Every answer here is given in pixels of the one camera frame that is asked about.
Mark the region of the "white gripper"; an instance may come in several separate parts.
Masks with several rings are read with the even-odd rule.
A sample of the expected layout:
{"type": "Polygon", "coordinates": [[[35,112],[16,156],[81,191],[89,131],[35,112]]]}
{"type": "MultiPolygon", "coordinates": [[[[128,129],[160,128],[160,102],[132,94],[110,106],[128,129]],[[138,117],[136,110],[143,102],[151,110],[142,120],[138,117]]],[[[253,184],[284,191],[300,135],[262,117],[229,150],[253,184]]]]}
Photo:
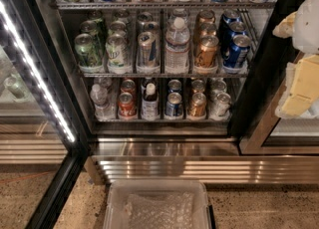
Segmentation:
{"type": "MultiPolygon", "coordinates": [[[[297,12],[289,14],[272,31],[279,38],[292,35],[295,49],[305,54],[319,53],[319,0],[305,0],[297,12]]],[[[319,56],[311,55],[286,67],[286,90],[275,114],[278,117],[298,117],[306,113],[319,99],[319,56]]]]}

